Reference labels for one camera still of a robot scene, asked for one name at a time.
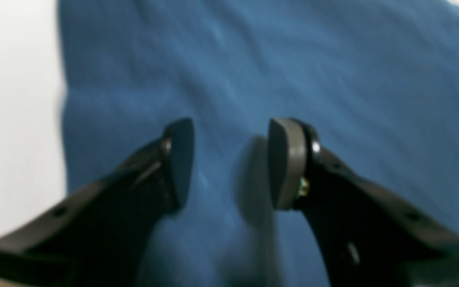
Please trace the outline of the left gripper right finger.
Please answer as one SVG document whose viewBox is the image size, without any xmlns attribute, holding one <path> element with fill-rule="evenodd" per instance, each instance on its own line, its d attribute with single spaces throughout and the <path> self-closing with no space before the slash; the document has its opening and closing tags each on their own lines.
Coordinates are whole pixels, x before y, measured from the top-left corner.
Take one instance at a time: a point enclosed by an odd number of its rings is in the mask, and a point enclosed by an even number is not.
<svg viewBox="0 0 459 287">
<path fill-rule="evenodd" d="M 354 173 L 313 126 L 272 118 L 268 171 L 273 207 L 302 212 L 332 287 L 459 287 L 459 235 Z"/>
</svg>

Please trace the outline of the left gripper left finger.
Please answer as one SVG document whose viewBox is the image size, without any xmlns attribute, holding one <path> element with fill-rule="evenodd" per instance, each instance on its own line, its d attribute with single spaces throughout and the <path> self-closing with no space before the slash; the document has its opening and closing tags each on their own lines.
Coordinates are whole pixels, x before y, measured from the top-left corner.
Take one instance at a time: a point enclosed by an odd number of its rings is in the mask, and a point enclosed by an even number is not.
<svg viewBox="0 0 459 287">
<path fill-rule="evenodd" d="M 35 287 L 132 287 L 160 218 L 189 194 L 193 121 L 160 138 L 23 227 L 0 237 L 0 278 Z"/>
</svg>

